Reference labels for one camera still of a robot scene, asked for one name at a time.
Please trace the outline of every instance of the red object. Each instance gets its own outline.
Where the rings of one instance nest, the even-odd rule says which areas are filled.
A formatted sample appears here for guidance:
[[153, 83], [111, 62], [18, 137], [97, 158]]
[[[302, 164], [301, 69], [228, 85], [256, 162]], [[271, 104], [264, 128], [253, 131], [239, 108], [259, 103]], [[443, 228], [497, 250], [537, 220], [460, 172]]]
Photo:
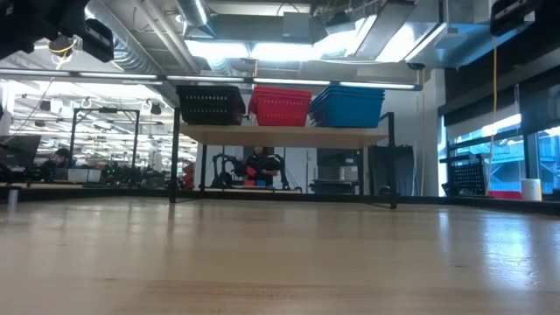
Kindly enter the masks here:
[[247, 166], [247, 175], [249, 175], [249, 176], [255, 176], [255, 174], [256, 174], [255, 169], [252, 168], [252, 167], [250, 167], [250, 166]]
[[488, 194], [498, 199], [523, 200], [520, 192], [489, 191]]
[[304, 127], [310, 91], [277, 87], [255, 87], [248, 105], [260, 126]]

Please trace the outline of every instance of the wire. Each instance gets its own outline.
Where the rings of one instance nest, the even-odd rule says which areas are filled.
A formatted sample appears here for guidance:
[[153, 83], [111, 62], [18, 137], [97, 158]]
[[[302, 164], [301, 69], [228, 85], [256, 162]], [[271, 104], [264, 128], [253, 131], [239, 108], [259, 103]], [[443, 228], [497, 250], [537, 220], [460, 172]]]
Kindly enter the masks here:
[[[66, 50], [64, 52], [64, 56], [60, 59], [59, 64], [56, 66], [56, 70], [60, 70], [60, 68], [62, 67], [62, 65], [64, 64], [64, 61], [67, 58], [67, 53], [68, 50]], [[25, 125], [31, 120], [31, 118], [33, 117], [33, 114], [35, 114], [35, 112], [37, 111], [37, 109], [39, 108], [39, 106], [41, 105], [41, 103], [43, 102], [43, 100], [45, 99], [46, 93], [49, 91], [49, 89], [51, 88], [51, 85], [54, 82], [54, 77], [52, 77], [49, 80], [49, 84], [46, 86], [45, 92], [43, 92], [43, 94], [41, 95], [41, 97], [38, 99], [37, 101], [37, 105], [35, 105], [35, 107], [33, 108], [33, 110], [31, 111], [31, 113], [27, 116], [27, 118], [25, 118], [24, 122], [22, 122], [21, 125], [19, 125], [19, 128], [16, 129], [16, 131], [13, 132], [13, 135], [10, 136], [8, 139], [6, 139], [6, 141], [3, 142], [4, 145], [6, 145], [11, 139], [13, 139], [13, 137], [19, 132], [21, 131]]]
[[426, 112], [426, 94], [425, 94], [425, 86], [426, 86], [426, 69], [422, 69], [422, 181], [420, 183], [420, 196], [424, 196], [424, 172], [426, 168], [426, 119], [425, 119], [425, 112]]
[[490, 183], [492, 182], [492, 156], [494, 154], [494, 134], [496, 124], [496, 113], [498, 111], [498, 44], [496, 37], [492, 37], [493, 43], [493, 120], [492, 120], [492, 134], [490, 136], [490, 159], [488, 163], [488, 180], [486, 181], [486, 195], [490, 191]]
[[285, 3], [280, 4], [280, 6], [278, 7], [278, 10], [276, 11], [276, 16], [278, 16], [278, 14], [280, 14], [280, 9], [282, 9], [282, 7], [283, 7], [285, 4], [291, 5], [292, 8], [296, 9], [297, 13], [301, 13], [301, 12], [299, 11], [298, 7], [294, 5], [294, 3], [285, 2]]
[[74, 47], [76, 46], [76, 43], [78, 43], [78, 39], [75, 39], [75, 40], [73, 41], [73, 43], [72, 43], [70, 46], [68, 46], [68, 47], [66, 47], [66, 48], [63, 48], [63, 49], [60, 49], [60, 50], [58, 50], [58, 51], [55, 51], [55, 50], [53, 50], [53, 49], [51, 49], [51, 48], [49, 47], [49, 52], [51, 52], [51, 53], [64, 53], [64, 58], [65, 58], [66, 55], [67, 55], [66, 53], [67, 53], [70, 49], [74, 48]]

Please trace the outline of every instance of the black metal frame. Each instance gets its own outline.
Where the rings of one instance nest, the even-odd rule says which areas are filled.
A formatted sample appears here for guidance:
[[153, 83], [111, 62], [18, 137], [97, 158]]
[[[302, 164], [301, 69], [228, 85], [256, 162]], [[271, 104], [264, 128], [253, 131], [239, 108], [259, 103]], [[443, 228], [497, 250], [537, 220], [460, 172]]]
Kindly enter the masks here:
[[[177, 177], [177, 164], [179, 163], [179, 129], [180, 129], [180, 108], [175, 108], [174, 119], [173, 119], [173, 146], [172, 146], [172, 153], [171, 153], [171, 185], [170, 185], [170, 194], [169, 194], [169, 202], [176, 203], [178, 197], [178, 177]], [[283, 194], [283, 193], [250, 193], [245, 192], [241, 194], [241, 197], [246, 199], [253, 199], [258, 198], [261, 199], [265, 197], [265, 200], [323, 200], [325, 202], [333, 201], [333, 202], [341, 202], [342, 200], [346, 200], [348, 202], [360, 202], [360, 203], [367, 203], [372, 204], [373, 202], [381, 202], [387, 201], [389, 203], [390, 209], [396, 209], [396, 202], [397, 202], [397, 195], [396, 195], [396, 169], [395, 169], [395, 113], [388, 112], [387, 114], [383, 115], [379, 121], [388, 120], [388, 147], [389, 147], [389, 159], [388, 159], [388, 183], [390, 186], [390, 194], [388, 198], [381, 198], [375, 199], [368, 198], [370, 196], [365, 196], [364, 193], [364, 164], [363, 164], [363, 157], [364, 157], [364, 149], [359, 149], [356, 151], [356, 156], [358, 158], [358, 179], [360, 181], [360, 194], [358, 196], [344, 196], [341, 197], [339, 195], [333, 196], [330, 195], [309, 195], [309, 194]], [[201, 164], [200, 164], [200, 186], [199, 191], [195, 192], [197, 198], [204, 199], [204, 198], [216, 198], [216, 193], [221, 194], [222, 197], [228, 196], [230, 199], [238, 199], [239, 196], [235, 196], [230, 192], [207, 192], [206, 191], [206, 175], [207, 175], [207, 145], [202, 144], [202, 155], [201, 155]]]
[[70, 159], [68, 159], [68, 168], [72, 163], [72, 159], [74, 157], [74, 140], [76, 138], [76, 126], [78, 123], [81, 122], [81, 119], [78, 120], [78, 114], [80, 112], [87, 112], [86, 116], [91, 112], [99, 112], [99, 113], [134, 113], [136, 114], [136, 121], [134, 127], [134, 147], [132, 149], [132, 167], [136, 166], [137, 163], [137, 146], [138, 146], [138, 132], [139, 132], [139, 125], [140, 125], [140, 110], [138, 109], [118, 109], [118, 108], [74, 108], [73, 109], [73, 117], [72, 117], [72, 133], [70, 135]]

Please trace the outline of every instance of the wooden shelf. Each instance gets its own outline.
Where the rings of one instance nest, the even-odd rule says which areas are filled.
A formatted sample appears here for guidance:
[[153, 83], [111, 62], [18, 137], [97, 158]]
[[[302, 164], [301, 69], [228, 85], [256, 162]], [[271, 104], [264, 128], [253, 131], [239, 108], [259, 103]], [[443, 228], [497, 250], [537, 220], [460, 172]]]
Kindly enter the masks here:
[[362, 149], [386, 139], [385, 129], [183, 125], [181, 133], [202, 144]]

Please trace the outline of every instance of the white cylinder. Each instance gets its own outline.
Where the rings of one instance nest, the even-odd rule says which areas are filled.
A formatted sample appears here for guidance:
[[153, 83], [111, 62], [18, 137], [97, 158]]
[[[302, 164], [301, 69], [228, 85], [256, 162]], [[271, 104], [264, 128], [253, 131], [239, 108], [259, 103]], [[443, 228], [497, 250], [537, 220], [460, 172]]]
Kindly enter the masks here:
[[540, 179], [522, 179], [521, 196], [523, 200], [543, 201]]

